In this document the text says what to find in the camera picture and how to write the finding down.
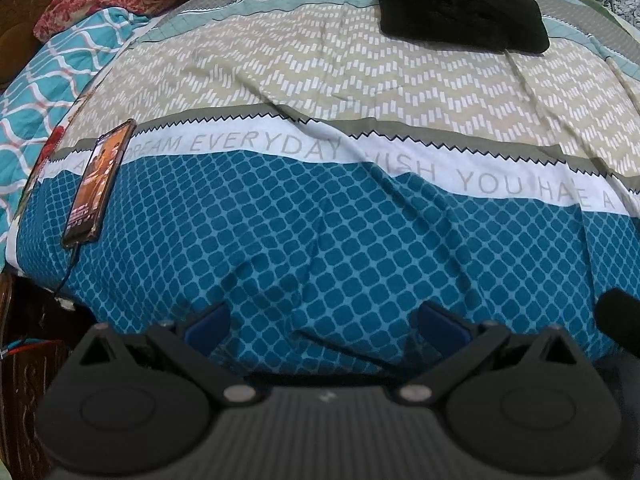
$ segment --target metal bolt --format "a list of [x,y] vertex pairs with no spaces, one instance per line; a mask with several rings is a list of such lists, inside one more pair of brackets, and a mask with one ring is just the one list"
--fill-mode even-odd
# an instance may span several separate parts
[[229,402],[249,402],[257,395],[256,391],[246,384],[228,386],[222,394]]
[[433,392],[430,387],[423,384],[408,384],[400,388],[399,394],[408,402],[424,402],[431,397]]

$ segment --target wooden bed frame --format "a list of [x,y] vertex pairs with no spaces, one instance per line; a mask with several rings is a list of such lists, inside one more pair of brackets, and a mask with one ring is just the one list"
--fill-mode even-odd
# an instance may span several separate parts
[[94,322],[88,309],[65,310],[33,282],[6,271],[0,274],[0,346],[23,336],[56,340],[0,361],[0,459],[12,480],[42,480],[49,473],[35,433],[36,407],[69,351]]

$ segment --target black mechanical device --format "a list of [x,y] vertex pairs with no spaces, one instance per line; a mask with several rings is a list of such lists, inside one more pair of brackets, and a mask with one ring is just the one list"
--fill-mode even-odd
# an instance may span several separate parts
[[442,360],[407,383],[273,386],[207,355],[224,304],[142,335],[92,328],[38,407],[49,480],[618,480],[621,414],[559,326],[514,335],[432,302]]

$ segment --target black folded cloth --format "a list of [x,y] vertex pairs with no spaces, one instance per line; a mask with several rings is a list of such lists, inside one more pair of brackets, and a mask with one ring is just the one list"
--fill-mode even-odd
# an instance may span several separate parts
[[549,38],[535,0],[379,0],[383,34],[541,54]]

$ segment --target smartphone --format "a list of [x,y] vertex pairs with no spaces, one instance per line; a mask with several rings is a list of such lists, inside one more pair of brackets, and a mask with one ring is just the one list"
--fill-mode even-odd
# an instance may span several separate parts
[[100,236],[111,188],[135,127],[136,121],[129,119],[96,141],[66,220],[61,240],[65,249]]

